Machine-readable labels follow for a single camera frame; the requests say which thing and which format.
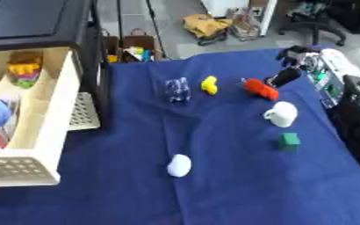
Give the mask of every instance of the green cube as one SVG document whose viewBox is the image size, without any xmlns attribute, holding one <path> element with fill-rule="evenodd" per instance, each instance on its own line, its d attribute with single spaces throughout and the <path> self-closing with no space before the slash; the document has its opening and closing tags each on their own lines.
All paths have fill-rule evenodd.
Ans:
<svg viewBox="0 0 360 225">
<path fill-rule="evenodd" d="M 296 150 L 300 143 L 296 133 L 283 133 L 278 140 L 278 146 L 282 150 Z"/>
</svg>

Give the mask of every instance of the white cup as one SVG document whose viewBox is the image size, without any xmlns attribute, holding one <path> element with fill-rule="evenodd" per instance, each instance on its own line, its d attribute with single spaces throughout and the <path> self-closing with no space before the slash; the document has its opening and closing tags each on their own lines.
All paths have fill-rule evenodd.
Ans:
<svg viewBox="0 0 360 225">
<path fill-rule="evenodd" d="M 298 109 L 289 102 L 277 102 L 263 117 L 278 127 L 290 127 L 298 117 Z"/>
</svg>

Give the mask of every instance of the metal pole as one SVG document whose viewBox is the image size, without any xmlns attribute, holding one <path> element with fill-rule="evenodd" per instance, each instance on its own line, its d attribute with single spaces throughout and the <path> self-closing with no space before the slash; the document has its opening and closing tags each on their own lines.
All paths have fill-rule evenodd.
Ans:
<svg viewBox="0 0 360 225">
<path fill-rule="evenodd" d="M 160 48 L 161 48 L 161 51 L 162 51 L 162 58 L 165 59 L 165 58 L 167 57 L 167 55 L 166 55 L 166 53 L 165 53 L 165 49 L 163 48 L 163 44 L 162 44 L 162 40 L 161 40 L 161 35 L 160 35 L 159 31 L 158 31 L 158 26 L 157 26 L 157 24 L 156 24 L 156 22 L 155 22 L 155 12 L 154 12 L 154 10 L 153 10 L 153 7 L 151 6 L 150 0 L 146 0 L 146 3 L 147 3 L 147 5 L 148 5 L 148 11 L 149 11 L 149 13 L 150 13 L 151 20 L 153 20 L 153 26 L 154 26 L 155 33 L 156 33 L 157 38 L 158 38 L 158 43 L 160 44 Z"/>
<path fill-rule="evenodd" d="M 119 47 L 124 48 L 123 18 L 121 12 L 121 0 L 117 0 L 117 17 L 119 22 Z"/>
</svg>

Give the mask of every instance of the yellow duck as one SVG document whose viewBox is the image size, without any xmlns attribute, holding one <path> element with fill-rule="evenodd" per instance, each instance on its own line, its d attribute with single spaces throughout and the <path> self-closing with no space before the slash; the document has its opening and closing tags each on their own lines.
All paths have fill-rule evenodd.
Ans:
<svg viewBox="0 0 360 225">
<path fill-rule="evenodd" d="M 217 94 L 218 87 L 216 83 L 217 83 L 217 77 L 208 76 L 201 84 L 202 91 L 206 91 L 210 95 Z"/>
</svg>

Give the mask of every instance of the gray floor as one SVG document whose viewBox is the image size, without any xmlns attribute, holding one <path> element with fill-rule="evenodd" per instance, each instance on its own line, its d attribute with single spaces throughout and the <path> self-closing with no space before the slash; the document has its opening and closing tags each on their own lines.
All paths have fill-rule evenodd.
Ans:
<svg viewBox="0 0 360 225">
<path fill-rule="evenodd" d="M 280 0 L 268 34 L 259 40 L 239 42 L 230 37 L 228 40 L 207 47 L 196 44 L 195 38 L 182 27 L 182 18 L 195 13 L 205 13 L 200 0 L 151 0 L 157 24 L 162 35 L 167 54 L 173 59 L 184 59 L 195 54 L 241 51 L 273 47 L 289 47 L 294 44 L 310 44 L 310 33 L 288 32 L 284 36 L 277 34 L 277 28 L 284 22 L 284 12 L 289 0 Z M 155 36 L 145 0 L 126 0 L 122 2 L 124 32 L 129 34 L 134 28 L 141 28 Z M 103 27 L 111 34 L 118 34 L 116 0 L 98 0 Z M 336 47 L 360 68 L 360 35 L 348 33 L 345 47 L 336 47 L 336 37 L 323 33 L 321 44 Z"/>
</svg>

